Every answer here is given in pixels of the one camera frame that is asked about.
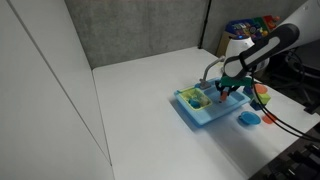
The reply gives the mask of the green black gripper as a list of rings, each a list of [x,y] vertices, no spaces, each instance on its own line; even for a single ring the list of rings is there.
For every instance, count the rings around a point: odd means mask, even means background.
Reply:
[[[216,80],[214,83],[216,89],[220,93],[227,92],[228,94],[236,91],[241,86],[250,87],[251,84],[252,84],[252,79],[249,77],[244,77],[242,79],[233,79],[228,76],[222,76],[220,79]]]

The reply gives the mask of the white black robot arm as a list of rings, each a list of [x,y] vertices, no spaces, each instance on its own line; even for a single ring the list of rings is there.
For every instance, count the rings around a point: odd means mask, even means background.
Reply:
[[[240,49],[248,38],[231,40],[231,52],[222,56],[223,75],[215,84],[219,92],[235,91],[244,80],[268,64],[273,55],[320,39],[320,0],[307,0],[267,36]]]

